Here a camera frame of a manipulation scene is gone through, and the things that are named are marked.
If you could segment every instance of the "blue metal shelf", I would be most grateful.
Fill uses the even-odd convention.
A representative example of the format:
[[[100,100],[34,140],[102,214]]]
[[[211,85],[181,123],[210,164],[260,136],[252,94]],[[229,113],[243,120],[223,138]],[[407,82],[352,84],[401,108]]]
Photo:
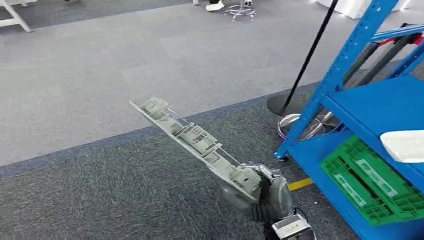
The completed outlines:
[[[424,41],[399,62],[387,79],[339,91],[346,72],[369,42],[424,31],[424,25],[414,25],[376,33],[397,2],[372,0],[302,109],[300,118],[274,152],[278,159],[291,154],[362,239],[415,240],[424,236],[424,219],[370,226],[319,166],[321,160],[354,133],[424,193],[424,163],[396,162],[380,141],[380,135],[385,132],[424,129],[424,82],[408,75],[424,61]],[[321,106],[332,111],[349,131],[296,142]]]
[[[424,129],[424,82],[409,74],[326,95],[322,105],[424,192],[424,163],[394,161],[380,141],[391,131]]]
[[[361,239],[420,239],[423,234],[419,230],[424,229],[423,219],[370,226],[318,165],[351,135],[349,130],[329,133],[295,143],[288,148],[288,152]]]

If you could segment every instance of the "dark gray carpet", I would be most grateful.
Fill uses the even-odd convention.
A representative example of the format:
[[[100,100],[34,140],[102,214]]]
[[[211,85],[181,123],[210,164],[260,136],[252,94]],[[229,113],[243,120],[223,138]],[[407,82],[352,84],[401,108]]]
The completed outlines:
[[[29,27],[35,29],[190,2],[191,0],[38,0],[30,3],[29,7],[13,7]],[[0,20],[8,18],[9,13],[1,7]],[[7,28],[20,29],[20,26]]]
[[[312,89],[302,87],[297,98],[307,99]],[[273,158],[280,140],[266,100],[264,96],[189,119],[218,137],[242,162],[281,168],[290,182],[304,179],[294,161]],[[223,199],[219,179],[153,127],[0,167],[0,176],[2,235],[262,237],[260,224]],[[356,238],[314,185],[293,195],[320,239]]]

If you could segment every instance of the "chrome stool leg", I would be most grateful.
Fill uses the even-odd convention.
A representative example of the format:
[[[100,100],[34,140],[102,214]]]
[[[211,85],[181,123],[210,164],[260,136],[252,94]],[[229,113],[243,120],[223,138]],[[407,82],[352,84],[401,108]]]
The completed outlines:
[[[225,12],[224,15],[232,15],[231,22],[236,22],[237,16],[250,16],[250,21],[255,21],[256,10],[251,6],[245,5],[245,0],[240,0],[240,5],[230,6]]]

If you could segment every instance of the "blue shelf post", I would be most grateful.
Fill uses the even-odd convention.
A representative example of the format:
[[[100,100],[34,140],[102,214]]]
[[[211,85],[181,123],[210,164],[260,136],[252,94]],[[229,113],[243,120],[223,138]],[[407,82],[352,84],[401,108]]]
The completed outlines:
[[[370,42],[371,38],[374,37],[374,34],[386,17],[392,12],[397,2],[398,0],[373,0],[371,2],[324,78],[317,86],[312,97],[303,108],[300,118],[292,126],[285,141],[278,150],[274,152],[276,158],[281,159],[287,154],[288,147],[296,142],[296,139],[302,134],[306,126],[312,120],[312,117],[320,106],[321,100],[326,94],[334,91],[336,86],[341,83],[343,75],[354,63],[367,43]]]

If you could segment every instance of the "white sneaker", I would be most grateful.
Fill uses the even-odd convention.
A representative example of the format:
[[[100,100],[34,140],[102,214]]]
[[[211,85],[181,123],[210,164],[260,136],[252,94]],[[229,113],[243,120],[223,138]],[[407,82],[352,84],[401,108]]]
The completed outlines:
[[[225,5],[224,5],[223,1],[221,0],[216,4],[206,5],[206,11],[208,11],[208,12],[218,11],[218,10],[223,9],[224,7],[225,7]]]

